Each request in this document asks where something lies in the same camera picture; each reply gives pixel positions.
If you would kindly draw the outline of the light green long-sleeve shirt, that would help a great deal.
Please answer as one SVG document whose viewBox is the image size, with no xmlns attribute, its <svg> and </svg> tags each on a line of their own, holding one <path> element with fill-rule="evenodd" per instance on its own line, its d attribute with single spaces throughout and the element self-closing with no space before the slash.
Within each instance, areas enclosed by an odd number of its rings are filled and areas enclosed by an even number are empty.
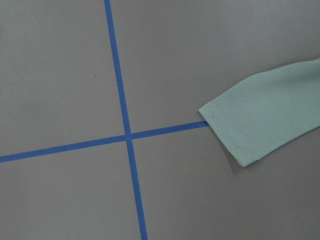
<svg viewBox="0 0 320 240">
<path fill-rule="evenodd" d="M 246 167 L 320 125 L 320 61 L 251 75 L 199 113 Z"/>
</svg>

